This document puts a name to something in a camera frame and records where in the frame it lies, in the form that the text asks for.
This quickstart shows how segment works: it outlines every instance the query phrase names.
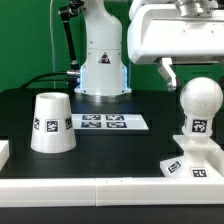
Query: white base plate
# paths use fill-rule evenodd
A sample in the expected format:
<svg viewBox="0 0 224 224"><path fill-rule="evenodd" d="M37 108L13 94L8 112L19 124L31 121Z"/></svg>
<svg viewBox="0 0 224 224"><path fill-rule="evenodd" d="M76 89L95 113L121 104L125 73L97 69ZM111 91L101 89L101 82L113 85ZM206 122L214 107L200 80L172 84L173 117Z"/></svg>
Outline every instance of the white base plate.
<svg viewBox="0 0 224 224"><path fill-rule="evenodd" d="M74 129L148 130L141 115L72 114Z"/></svg>

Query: white cup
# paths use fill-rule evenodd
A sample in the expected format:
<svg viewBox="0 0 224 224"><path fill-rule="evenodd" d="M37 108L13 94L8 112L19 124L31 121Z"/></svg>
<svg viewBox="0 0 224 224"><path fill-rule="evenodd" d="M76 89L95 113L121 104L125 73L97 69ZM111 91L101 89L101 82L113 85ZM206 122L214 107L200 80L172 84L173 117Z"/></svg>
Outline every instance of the white cup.
<svg viewBox="0 0 224 224"><path fill-rule="evenodd" d="M61 153L75 146L69 96L64 93L38 94L31 148L42 153Z"/></svg>

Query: green background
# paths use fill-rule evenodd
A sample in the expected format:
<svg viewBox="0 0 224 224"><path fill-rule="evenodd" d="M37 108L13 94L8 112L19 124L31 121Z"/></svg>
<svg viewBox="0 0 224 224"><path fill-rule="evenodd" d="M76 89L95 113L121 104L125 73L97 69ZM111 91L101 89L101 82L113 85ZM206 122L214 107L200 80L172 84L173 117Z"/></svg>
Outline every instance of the green background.
<svg viewBox="0 0 224 224"><path fill-rule="evenodd" d="M53 28L56 49L56 70L69 67L69 55L65 32L58 16L58 9L67 0L55 0L53 5ZM133 90L167 90L166 82L157 72L156 65L133 65L127 55L127 29L130 24L130 2L105 3L106 9L120 19L123 25L122 61L128 67L130 86ZM50 0L1 0L0 8L0 91L17 88L29 79L49 73L52 68L50 42ZM86 36L82 15L71 20L78 62L85 61ZM178 66L173 68L185 84L188 80L204 76L218 80L222 66ZM54 87L53 83L32 84L32 87ZM56 87L66 87L57 83Z"/></svg>

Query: black table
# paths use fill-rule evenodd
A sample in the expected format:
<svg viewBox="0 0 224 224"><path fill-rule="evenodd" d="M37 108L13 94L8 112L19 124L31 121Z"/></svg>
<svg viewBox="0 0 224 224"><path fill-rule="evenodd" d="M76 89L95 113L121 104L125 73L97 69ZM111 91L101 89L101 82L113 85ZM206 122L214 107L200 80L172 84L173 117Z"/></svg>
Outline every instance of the black table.
<svg viewBox="0 0 224 224"><path fill-rule="evenodd" d="M11 89L0 94L0 139L8 139L10 158L0 178L160 177L161 160L181 155L172 139L181 134L184 114L179 94L137 91L130 100L112 104L77 100L72 113L141 114L143 130L75 130L72 151L49 155L30 148L35 96L54 91ZM224 144L224 114L213 124L212 138ZM0 209L2 223L223 223L223 205L122 206Z"/></svg>

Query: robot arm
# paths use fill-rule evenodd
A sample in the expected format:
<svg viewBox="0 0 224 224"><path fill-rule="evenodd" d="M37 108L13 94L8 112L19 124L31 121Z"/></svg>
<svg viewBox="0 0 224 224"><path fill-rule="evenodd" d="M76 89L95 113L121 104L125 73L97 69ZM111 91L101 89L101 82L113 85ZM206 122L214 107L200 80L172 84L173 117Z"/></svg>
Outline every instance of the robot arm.
<svg viewBox="0 0 224 224"><path fill-rule="evenodd" d="M170 65L223 61L224 10L217 8L217 1L208 0L135 0L129 14L129 58L158 64L168 89L178 89Z"/></svg>
<svg viewBox="0 0 224 224"><path fill-rule="evenodd" d="M104 0L70 0L65 8L68 19L81 11L86 24L87 57L81 66L81 83L75 89L76 97L96 102L126 98L131 89L127 86L127 69L121 61L120 21L106 11Z"/></svg>

